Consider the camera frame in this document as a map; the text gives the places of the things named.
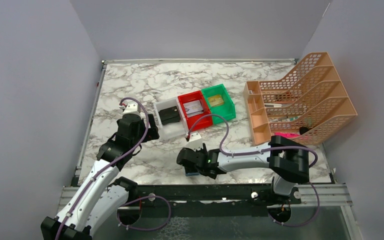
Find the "blue card holder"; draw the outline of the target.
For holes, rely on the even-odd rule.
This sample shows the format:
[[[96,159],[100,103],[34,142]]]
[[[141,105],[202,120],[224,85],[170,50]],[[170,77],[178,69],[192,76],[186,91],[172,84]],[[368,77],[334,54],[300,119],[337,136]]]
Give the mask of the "blue card holder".
[[[199,176],[199,175],[200,175],[200,173],[196,170],[185,169],[185,176],[186,177]]]

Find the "gold credit card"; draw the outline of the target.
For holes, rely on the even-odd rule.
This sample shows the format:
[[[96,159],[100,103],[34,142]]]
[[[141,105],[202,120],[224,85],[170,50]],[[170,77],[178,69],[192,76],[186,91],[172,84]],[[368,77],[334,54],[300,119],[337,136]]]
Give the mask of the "gold credit card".
[[[211,108],[219,107],[225,104],[223,96],[221,94],[216,94],[207,98],[208,105]]]

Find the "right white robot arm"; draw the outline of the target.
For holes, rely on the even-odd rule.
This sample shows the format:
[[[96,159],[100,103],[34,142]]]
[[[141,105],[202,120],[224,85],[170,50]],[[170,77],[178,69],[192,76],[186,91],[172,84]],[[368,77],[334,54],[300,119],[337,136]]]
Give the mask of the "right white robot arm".
[[[310,181],[309,154],[315,151],[283,136],[272,136],[269,142],[239,150],[207,150],[202,138],[190,139],[177,155],[176,163],[186,175],[199,174],[212,179],[242,169],[264,168],[276,175],[272,192],[289,196],[296,184]]]

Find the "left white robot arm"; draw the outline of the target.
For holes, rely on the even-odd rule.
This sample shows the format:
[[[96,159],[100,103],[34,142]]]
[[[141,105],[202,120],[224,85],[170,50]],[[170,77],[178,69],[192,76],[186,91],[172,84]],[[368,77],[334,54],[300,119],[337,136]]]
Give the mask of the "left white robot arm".
[[[87,180],[55,216],[46,217],[40,229],[45,240],[91,240],[116,208],[137,195],[137,184],[116,176],[142,143],[159,139],[152,114],[142,118],[126,113],[117,120],[117,131],[100,146]]]

